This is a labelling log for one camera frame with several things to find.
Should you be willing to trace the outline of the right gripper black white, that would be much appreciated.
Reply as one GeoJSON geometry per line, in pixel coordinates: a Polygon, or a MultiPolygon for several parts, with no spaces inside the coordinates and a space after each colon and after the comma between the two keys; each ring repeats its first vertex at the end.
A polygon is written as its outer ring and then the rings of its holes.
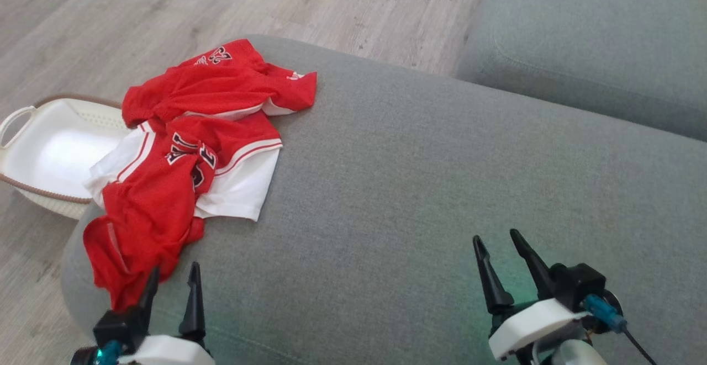
{"type": "MultiPolygon", "coordinates": [[[[510,236],[537,288],[537,302],[503,320],[490,335],[488,345],[493,357],[505,361],[515,357],[520,364],[606,364],[594,349],[591,334],[625,331],[620,302],[606,289],[606,278],[586,264],[550,268],[517,229],[510,236]]],[[[487,312],[497,315],[514,305],[490,261],[480,236],[473,237],[487,312]]]]}

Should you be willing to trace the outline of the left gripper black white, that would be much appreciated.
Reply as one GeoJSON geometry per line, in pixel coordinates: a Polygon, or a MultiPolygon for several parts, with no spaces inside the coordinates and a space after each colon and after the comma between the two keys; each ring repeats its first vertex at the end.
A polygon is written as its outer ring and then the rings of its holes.
{"type": "Polygon", "coordinates": [[[152,302],[160,267],[152,268],[136,307],[125,313],[107,311],[94,327],[96,345],[74,352],[72,364],[214,364],[205,349],[205,314],[201,267],[192,262],[189,295],[177,336],[149,335],[152,302]]]}

